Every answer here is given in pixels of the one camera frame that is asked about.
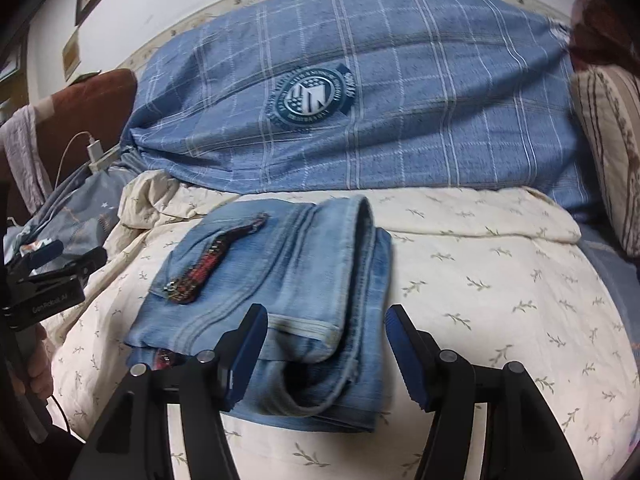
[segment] blue denim jeans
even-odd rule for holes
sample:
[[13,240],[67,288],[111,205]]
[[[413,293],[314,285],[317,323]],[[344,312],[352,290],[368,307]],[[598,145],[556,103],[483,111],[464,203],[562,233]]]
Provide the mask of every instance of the blue denim jeans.
[[[267,213],[236,240],[196,301],[176,304],[164,286],[227,230]],[[235,329],[252,303],[269,330],[244,399],[231,415],[308,431],[373,430],[382,403],[382,315],[391,240],[366,198],[319,205],[233,202],[202,219],[169,254],[126,343],[129,362],[156,349],[194,355]]]

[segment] human hand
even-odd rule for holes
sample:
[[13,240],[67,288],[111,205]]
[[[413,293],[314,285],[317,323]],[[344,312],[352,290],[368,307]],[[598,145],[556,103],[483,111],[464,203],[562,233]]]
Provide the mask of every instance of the human hand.
[[[51,376],[51,361],[49,361],[42,342],[47,338],[47,331],[44,330],[40,323],[36,325],[36,337],[38,338],[38,344],[29,358],[27,373],[31,378],[30,386],[33,393],[45,400],[53,394],[53,377]],[[24,383],[13,373],[11,373],[11,382],[14,386],[14,391],[19,395],[23,395],[25,392]]]

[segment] beige striped cushion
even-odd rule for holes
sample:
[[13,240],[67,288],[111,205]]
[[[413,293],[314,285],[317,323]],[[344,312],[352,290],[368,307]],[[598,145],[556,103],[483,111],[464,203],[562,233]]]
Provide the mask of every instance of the beige striped cushion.
[[626,254],[640,256],[640,80],[619,66],[592,67],[572,76],[572,97],[611,225]]

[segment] cream floral sheet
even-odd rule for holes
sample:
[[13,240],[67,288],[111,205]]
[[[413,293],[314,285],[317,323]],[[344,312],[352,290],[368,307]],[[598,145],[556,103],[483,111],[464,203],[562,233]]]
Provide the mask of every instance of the cream floral sheet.
[[[575,246],[574,220],[530,189],[313,191],[238,196],[147,171],[124,190],[86,301],[49,319],[55,395],[88,436],[126,373],[122,343],[162,261],[199,218],[232,200],[321,202],[360,193],[394,240],[388,304],[473,364],[524,363],[586,480],[609,479],[628,457],[640,404],[629,341],[607,289]],[[243,480],[412,478],[432,416],[411,402],[388,345],[386,409],[372,434],[303,433],[223,415]],[[476,409],[467,479],[477,479],[484,406]],[[177,479],[188,468],[179,407],[169,416]]]

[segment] blue plaid blanket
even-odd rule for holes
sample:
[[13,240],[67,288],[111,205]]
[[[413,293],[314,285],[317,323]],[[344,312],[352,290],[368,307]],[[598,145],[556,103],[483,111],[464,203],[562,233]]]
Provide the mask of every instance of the blue plaid blanket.
[[267,0],[158,49],[123,141],[217,190],[526,185],[585,218],[571,72],[566,30],[500,0]]

